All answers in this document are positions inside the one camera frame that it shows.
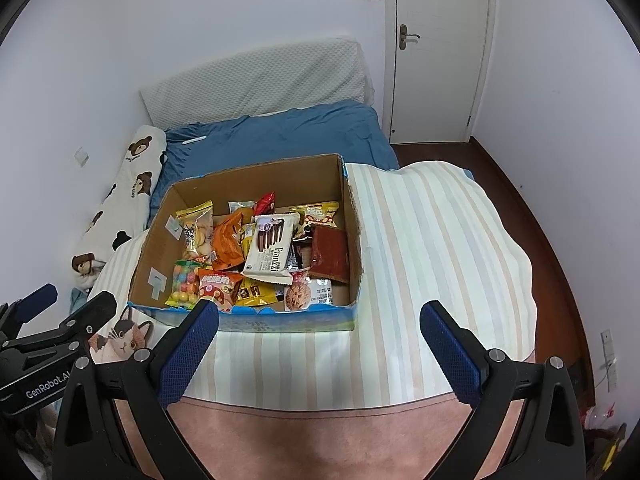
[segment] door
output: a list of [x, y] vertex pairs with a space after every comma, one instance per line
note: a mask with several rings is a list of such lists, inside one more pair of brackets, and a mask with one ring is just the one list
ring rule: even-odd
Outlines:
[[[466, 140], [489, 0], [397, 0], [391, 142]], [[399, 33], [406, 26], [406, 46]]]

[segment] wooden floor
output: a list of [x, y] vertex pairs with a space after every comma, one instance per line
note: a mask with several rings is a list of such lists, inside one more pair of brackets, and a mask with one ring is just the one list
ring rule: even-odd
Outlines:
[[533, 297], [538, 307], [536, 360], [560, 356], [570, 374], [580, 407], [594, 404], [593, 374], [584, 328], [556, 256], [535, 217], [505, 174], [482, 146], [470, 142], [395, 144], [400, 166], [420, 160], [445, 160], [471, 170], [494, 203], [505, 229], [529, 255]]

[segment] silver bolt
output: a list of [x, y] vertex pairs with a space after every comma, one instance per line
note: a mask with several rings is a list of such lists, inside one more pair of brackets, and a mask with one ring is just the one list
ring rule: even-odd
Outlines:
[[86, 355], [83, 355], [82, 357], [79, 357], [78, 359], [76, 359], [76, 368], [79, 368], [80, 370], [87, 368], [89, 365], [89, 358]]
[[549, 358], [549, 364], [552, 365], [552, 367], [556, 368], [557, 370], [559, 370], [564, 366], [562, 359], [555, 355]]
[[501, 363], [506, 357], [507, 355], [499, 348], [491, 348], [491, 350], [489, 350], [489, 359], [491, 359], [491, 361]]
[[136, 353], [133, 354], [133, 358], [136, 361], [142, 362], [149, 359], [151, 352], [147, 348], [141, 348], [140, 350], [136, 350]]

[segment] headboard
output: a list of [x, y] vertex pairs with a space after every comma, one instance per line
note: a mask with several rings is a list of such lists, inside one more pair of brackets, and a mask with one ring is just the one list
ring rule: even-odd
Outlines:
[[163, 129], [344, 99], [373, 103], [362, 49], [351, 38], [240, 52], [148, 85], [140, 94], [154, 126]]

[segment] bear print pillow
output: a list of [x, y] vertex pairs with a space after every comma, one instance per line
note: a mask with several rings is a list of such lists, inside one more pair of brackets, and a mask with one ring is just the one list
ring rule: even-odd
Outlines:
[[76, 286], [88, 290], [115, 250], [146, 227], [149, 201], [166, 150], [164, 131], [140, 126], [136, 131], [107, 197], [82, 236], [71, 268]]

